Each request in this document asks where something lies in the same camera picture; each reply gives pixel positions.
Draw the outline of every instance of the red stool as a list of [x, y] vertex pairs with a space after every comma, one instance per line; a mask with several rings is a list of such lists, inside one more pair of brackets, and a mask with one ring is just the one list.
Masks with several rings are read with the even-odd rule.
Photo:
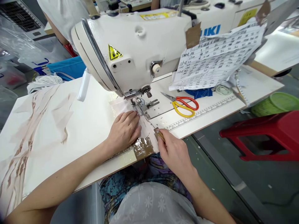
[[[288, 154], [279, 155], [276, 154], [279, 150], [274, 150], [270, 155], [255, 155], [239, 139], [250, 135], [268, 135], [288, 150]], [[242, 150], [245, 156], [240, 158], [244, 161], [299, 161], [299, 110], [237, 122], [220, 131], [220, 136], [229, 138]]]
[[71, 46], [71, 44], [63, 45], [63, 47], [69, 52], [69, 54], [70, 54], [73, 58], [78, 56], [78, 55], [74, 52], [73, 47]]

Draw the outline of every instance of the green bucket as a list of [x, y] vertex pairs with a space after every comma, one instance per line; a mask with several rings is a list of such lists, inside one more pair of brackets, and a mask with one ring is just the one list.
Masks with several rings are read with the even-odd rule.
[[273, 93], [251, 108], [251, 112], [258, 117], [292, 110], [299, 110], [299, 99], [283, 92]]

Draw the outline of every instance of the blue container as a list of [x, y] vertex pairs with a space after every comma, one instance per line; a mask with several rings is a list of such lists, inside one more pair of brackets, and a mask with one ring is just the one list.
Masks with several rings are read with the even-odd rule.
[[57, 75], [65, 81], [70, 81], [71, 79], [59, 72], [63, 72], [73, 77], [74, 79], [77, 79], [83, 76], [84, 70], [86, 68], [80, 56], [48, 64], [47, 66], [50, 69], [51, 73], [57, 72]]

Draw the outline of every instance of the yellow sticker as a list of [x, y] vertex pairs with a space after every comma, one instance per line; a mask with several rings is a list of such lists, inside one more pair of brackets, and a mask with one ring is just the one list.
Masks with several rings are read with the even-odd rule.
[[151, 21], [151, 20], [157, 20], [157, 19], [166, 19], [170, 17], [174, 17], [178, 15], [178, 11], [171, 10], [167, 12], [161, 12], [156, 14], [146, 14], [146, 15], [140, 15], [144, 20]]
[[118, 50], [116, 50], [113, 46], [108, 45], [108, 48], [109, 48], [110, 61], [122, 57], [122, 54]]
[[251, 10], [245, 12], [244, 15], [242, 16], [238, 26], [242, 26], [242, 25], [246, 24], [250, 18], [255, 16], [257, 10], [258, 9], [255, 8], [255, 9], [251, 9]]

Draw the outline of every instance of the worker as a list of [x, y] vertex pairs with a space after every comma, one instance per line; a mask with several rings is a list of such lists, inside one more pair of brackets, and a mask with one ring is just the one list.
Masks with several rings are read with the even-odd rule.
[[155, 9], [163, 8], [163, 7], [167, 7], [167, 6], [175, 6], [175, 5], [179, 5], [180, 2], [181, 2], [181, 0], [152, 0], [150, 9], [155, 10]]
[[[57, 206], [91, 171], [138, 138], [139, 118], [136, 111], [118, 115], [105, 141], [43, 181], [8, 215], [5, 223], [50, 223]], [[148, 182], [134, 184], [129, 172], [125, 176], [117, 172], [101, 185], [105, 223], [235, 224], [198, 175], [184, 141], [167, 130], [160, 132], [165, 143], [159, 138], [161, 157], [154, 156], [160, 165], [157, 161], [155, 166], [151, 164]]]
[[84, 0], [37, 0], [53, 32], [63, 45], [71, 44], [77, 52], [71, 37], [71, 29], [82, 18], [89, 18]]

